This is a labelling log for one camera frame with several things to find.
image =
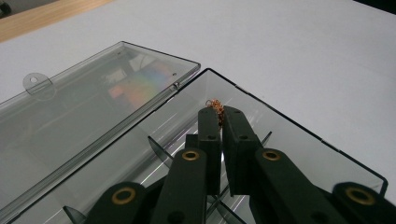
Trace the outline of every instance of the white surface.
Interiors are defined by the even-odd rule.
[[[352,1],[119,0],[1,43],[0,102],[25,75],[121,40],[214,68],[386,177],[396,203],[395,15]]]

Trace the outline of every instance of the wooden floor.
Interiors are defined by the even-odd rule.
[[[60,0],[0,20],[0,42],[102,6],[113,0]]]

